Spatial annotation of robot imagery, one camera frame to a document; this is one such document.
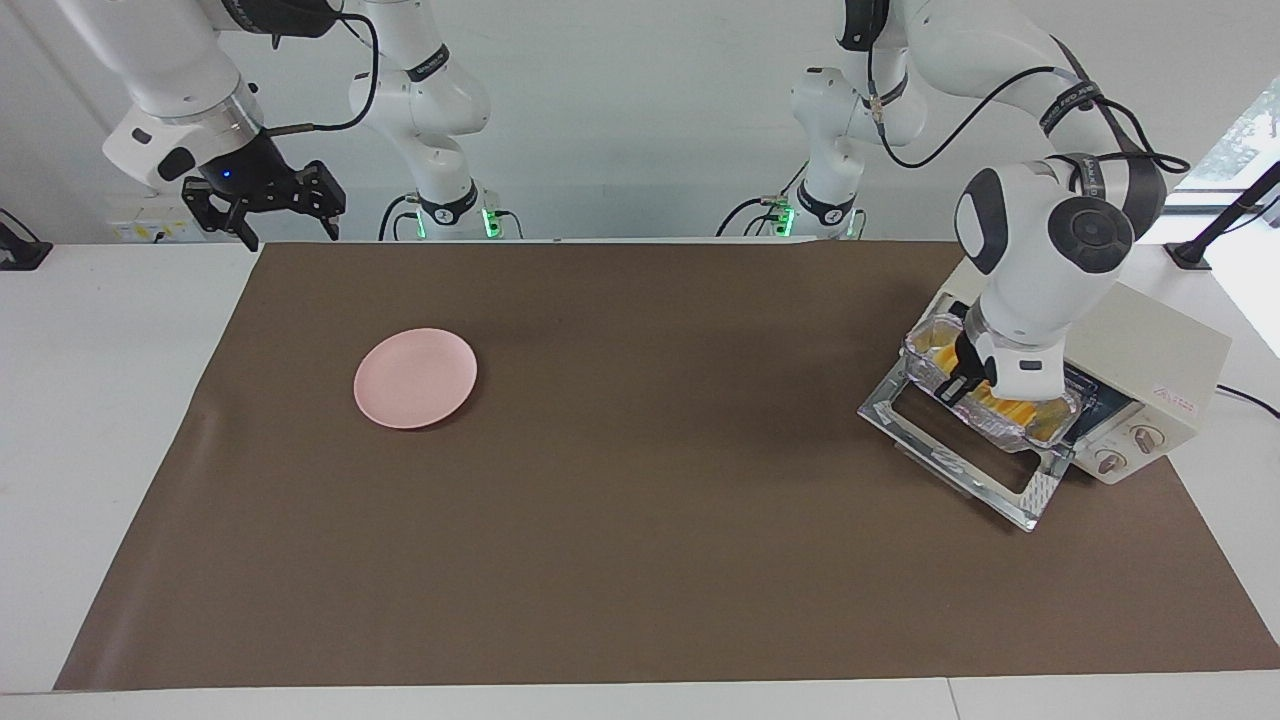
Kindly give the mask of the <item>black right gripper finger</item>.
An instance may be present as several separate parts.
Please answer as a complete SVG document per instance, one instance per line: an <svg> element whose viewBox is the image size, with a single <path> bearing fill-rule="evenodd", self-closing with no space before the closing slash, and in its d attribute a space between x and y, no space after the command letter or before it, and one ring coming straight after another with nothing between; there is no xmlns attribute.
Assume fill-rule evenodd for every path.
<svg viewBox="0 0 1280 720"><path fill-rule="evenodd" d="M260 238L248 223L250 196L225 199L206 179L184 179L183 200L192 218L206 232L229 234L248 251L260 250Z"/></svg>
<svg viewBox="0 0 1280 720"><path fill-rule="evenodd" d="M340 238L340 219L347 210L347 197L323 161L310 161L300 172L300 205L305 215L320 222L330 241Z"/></svg>

